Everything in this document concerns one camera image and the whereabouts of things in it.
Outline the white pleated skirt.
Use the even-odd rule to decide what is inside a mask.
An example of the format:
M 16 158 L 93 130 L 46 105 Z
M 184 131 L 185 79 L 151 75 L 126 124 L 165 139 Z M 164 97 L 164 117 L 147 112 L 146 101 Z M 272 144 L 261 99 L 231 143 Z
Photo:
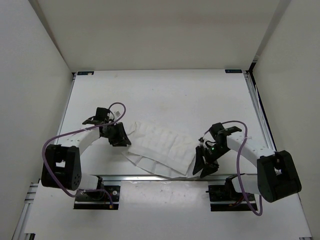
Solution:
M 131 146 L 122 154 L 136 167 L 165 178 L 191 178 L 197 140 L 190 135 L 134 122 L 128 129 Z

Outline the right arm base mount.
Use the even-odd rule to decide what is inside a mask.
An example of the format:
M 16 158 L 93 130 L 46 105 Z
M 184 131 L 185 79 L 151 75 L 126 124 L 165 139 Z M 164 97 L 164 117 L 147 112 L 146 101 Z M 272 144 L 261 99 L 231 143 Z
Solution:
M 251 211 L 241 192 L 237 192 L 232 184 L 236 175 L 226 178 L 224 184 L 210 183 L 208 193 L 211 212 L 246 212 Z

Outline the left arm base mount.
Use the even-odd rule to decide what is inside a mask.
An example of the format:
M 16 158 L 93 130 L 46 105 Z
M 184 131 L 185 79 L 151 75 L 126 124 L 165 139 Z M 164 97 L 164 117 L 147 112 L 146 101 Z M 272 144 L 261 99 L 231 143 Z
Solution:
M 121 185 L 120 183 L 105 182 L 102 177 L 98 177 L 98 189 L 104 188 L 104 191 L 88 192 L 75 198 L 74 210 L 110 210 L 119 209 Z

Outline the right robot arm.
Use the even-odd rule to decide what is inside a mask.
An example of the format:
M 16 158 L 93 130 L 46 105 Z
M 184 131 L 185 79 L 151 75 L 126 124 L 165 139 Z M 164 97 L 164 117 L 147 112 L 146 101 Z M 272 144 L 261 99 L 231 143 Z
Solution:
M 230 200 L 241 195 L 259 195 L 269 203 L 299 193 L 302 184 L 292 155 L 275 151 L 248 136 L 248 130 L 237 126 L 225 128 L 223 123 L 213 124 L 208 133 L 213 141 L 204 137 L 195 148 L 193 175 L 201 178 L 218 171 L 218 159 L 229 151 L 236 152 L 236 174 L 225 180 L 224 193 Z

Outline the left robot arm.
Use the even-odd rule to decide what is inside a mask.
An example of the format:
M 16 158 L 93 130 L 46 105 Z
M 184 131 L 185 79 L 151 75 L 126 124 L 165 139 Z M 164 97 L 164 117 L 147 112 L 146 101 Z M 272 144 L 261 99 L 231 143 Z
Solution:
M 110 107 L 98 107 L 95 115 L 87 118 L 79 130 L 62 134 L 65 142 L 53 144 L 53 139 L 49 139 L 42 147 L 41 184 L 61 189 L 72 198 L 79 195 L 88 195 L 93 200 L 109 197 L 100 176 L 83 173 L 81 155 L 100 138 L 107 139 L 113 147 L 130 146 L 121 122 L 123 117 L 124 114 Z

